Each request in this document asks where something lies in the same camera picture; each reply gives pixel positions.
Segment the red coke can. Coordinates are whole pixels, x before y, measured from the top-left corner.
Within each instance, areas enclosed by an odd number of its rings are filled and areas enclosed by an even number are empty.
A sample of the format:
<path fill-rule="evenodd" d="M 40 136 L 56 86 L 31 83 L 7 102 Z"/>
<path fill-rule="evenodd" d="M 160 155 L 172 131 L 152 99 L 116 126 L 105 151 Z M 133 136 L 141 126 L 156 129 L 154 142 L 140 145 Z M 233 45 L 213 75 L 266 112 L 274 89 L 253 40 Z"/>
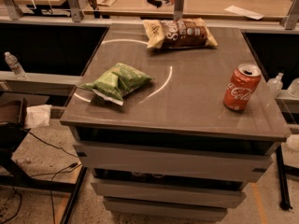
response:
<path fill-rule="evenodd" d="M 234 111 L 243 111 L 261 80 L 260 68 L 242 63 L 233 72 L 224 95 L 224 104 Z"/>

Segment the green jalapeno chip bag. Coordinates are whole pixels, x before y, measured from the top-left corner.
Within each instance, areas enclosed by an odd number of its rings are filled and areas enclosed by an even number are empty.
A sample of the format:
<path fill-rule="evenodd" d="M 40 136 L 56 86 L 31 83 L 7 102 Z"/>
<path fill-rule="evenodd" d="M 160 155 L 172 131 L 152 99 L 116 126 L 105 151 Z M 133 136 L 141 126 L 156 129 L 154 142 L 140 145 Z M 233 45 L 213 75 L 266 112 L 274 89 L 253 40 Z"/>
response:
<path fill-rule="evenodd" d="M 86 91 L 93 91 L 105 101 L 123 105 L 123 97 L 152 81 L 146 73 L 125 63 L 116 63 L 94 82 L 79 85 Z"/>

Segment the brown and yellow chip bag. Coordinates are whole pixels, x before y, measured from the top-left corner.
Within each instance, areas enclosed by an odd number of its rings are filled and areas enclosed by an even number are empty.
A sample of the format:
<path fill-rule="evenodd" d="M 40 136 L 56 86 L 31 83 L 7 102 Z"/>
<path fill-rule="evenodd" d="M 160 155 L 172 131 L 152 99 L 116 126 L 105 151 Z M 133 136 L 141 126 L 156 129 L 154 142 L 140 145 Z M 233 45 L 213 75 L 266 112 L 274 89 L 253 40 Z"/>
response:
<path fill-rule="evenodd" d="M 217 47 L 218 43 L 201 18 L 143 20 L 149 49 Z"/>

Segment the grey drawer cabinet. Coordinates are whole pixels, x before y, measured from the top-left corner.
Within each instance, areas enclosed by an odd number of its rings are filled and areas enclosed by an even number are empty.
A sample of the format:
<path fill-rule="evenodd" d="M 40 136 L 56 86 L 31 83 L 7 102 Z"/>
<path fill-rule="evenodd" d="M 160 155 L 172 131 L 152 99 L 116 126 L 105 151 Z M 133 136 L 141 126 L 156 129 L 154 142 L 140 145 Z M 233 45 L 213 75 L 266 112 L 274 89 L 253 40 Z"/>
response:
<path fill-rule="evenodd" d="M 224 105 L 233 71 L 253 56 L 238 29 L 212 34 L 214 49 L 162 52 L 148 49 L 140 24 L 108 29 L 84 80 L 126 63 L 151 83 L 122 105 L 77 89 L 61 119 L 108 210 L 219 221 L 272 164 L 289 133 L 285 119 L 265 83 L 244 111 Z"/>

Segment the white crumpled paper towel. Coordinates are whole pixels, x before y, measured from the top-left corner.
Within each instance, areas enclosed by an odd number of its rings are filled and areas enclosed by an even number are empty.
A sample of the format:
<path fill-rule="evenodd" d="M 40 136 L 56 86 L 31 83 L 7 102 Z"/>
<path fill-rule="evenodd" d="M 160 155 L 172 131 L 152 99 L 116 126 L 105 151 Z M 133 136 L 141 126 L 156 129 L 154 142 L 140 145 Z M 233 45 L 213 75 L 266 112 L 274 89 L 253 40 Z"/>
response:
<path fill-rule="evenodd" d="M 26 108 L 24 127 L 32 129 L 50 125 L 51 105 L 34 105 Z"/>

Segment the white paper sheet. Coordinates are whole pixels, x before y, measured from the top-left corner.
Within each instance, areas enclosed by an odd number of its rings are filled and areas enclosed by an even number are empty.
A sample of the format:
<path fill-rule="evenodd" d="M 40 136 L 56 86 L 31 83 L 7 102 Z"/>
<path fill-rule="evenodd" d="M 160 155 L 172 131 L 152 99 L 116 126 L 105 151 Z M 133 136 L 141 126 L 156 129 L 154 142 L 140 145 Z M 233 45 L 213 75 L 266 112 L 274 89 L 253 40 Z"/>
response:
<path fill-rule="evenodd" d="M 229 6 L 225 9 L 225 11 L 228 11 L 228 12 L 231 12 L 236 15 L 243 16 L 243 17 L 247 17 L 250 19 L 254 19 L 254 20 L 260 20 L 263 18 L 263 14 L 256 13 L 256 12 L 253 12 L 253 11 L 241 8 L 241 7 L 236 7 L 236 6 Z"/>

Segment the clear plastic water bottle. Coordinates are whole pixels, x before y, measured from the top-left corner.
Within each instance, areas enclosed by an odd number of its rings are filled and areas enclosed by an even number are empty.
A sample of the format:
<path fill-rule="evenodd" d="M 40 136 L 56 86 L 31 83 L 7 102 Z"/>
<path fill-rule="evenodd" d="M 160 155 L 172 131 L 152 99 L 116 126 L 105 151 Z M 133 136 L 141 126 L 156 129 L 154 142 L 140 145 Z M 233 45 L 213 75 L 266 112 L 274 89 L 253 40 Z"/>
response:
<path fill-rule="evenodd" d="M 10 52 L 5 53 L 5 60 L 11 71 L 14 73 L 18 80 L 25 80 L 27 79 L 27 75 L 23 70 L 19 60 L 16 56 L 11 54 Z"/>

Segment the wooden background desk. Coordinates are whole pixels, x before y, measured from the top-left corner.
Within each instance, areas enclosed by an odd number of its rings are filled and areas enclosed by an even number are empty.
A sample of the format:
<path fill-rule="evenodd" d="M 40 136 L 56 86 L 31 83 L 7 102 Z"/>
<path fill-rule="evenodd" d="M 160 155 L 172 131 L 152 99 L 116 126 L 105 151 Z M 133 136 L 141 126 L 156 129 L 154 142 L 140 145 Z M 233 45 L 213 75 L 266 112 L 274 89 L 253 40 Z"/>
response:
<path fill-rule="evenodd" d="M 184 0 L 185 17 L 223 17 L 238 18 L 226 11 L 227 7 L 240 7 L 263 16 L 264 20 L 284 17 L 292 4 L 291 0 Z M 156 7 L 147 0 L 117 0 L 111 7 L 99 6 L 99 11 L 111 16 L 171 17 L 173 5 Z"/>

